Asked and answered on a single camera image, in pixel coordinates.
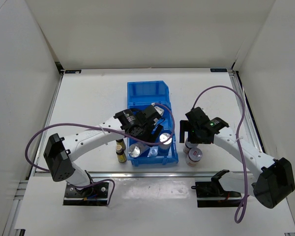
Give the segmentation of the silver-lid blue-label bottle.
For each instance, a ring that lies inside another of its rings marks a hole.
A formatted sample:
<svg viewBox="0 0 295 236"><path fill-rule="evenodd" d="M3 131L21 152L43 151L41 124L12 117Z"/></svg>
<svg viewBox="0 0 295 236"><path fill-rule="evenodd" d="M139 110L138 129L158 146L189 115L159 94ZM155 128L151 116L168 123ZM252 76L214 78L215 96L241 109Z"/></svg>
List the silver-lid blue-label bottle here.
<svg viewBox="0 0 295 236"><path fill-rule="evenodd" d="M150 147L146 144L137 142L129 146L128 155L132 158L141 156L146 151L149 151Z"/></svg>
<svg viewBox="0 0 295 236"><path fill-rule="evenodd" d="M158 155L167 156L172 144L172 138L170 138L170 134L162 133L159 136L159 142L161 144L158 146Z"/></svg>

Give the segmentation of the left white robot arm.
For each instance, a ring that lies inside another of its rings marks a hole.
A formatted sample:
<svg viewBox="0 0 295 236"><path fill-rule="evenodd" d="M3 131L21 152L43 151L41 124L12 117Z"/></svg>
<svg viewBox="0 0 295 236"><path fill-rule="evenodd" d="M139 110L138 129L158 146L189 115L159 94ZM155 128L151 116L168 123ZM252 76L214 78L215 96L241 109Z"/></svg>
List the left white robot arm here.
<svg viewBox="0 0 295 236"><path fill-rule="evenodd" d="M49 137L44 159L54 182L66 181L76 186L76 191L83 197L93 192L93 184L85 170L75 161L85 153L109 142L134 137L140 142L155 142L153 130L163 117L164 110L149 105L144 110L126 109L116 113L96 129L88 128L83 132L60 137L53 134Z"/></svg>

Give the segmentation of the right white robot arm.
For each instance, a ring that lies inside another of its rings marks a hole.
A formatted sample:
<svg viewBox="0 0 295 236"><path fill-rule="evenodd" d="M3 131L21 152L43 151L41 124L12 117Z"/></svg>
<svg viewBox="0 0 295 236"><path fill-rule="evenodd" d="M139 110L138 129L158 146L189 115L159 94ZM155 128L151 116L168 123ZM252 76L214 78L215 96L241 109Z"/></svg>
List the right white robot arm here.
<svg viewBox="0 0 295 236"><path fill-rule="evenodd" d="M209 189L221 197L227 192L244 193L255 197L263 206L274 208L295 190L292 165L282 157L276 159L261 152L250 143L236 137L221 118L209 119L200 108L186 113L186 120L179 122L179 141L192 144L214 144L243 164L251 176L221 170L210 181Z"/></svg>

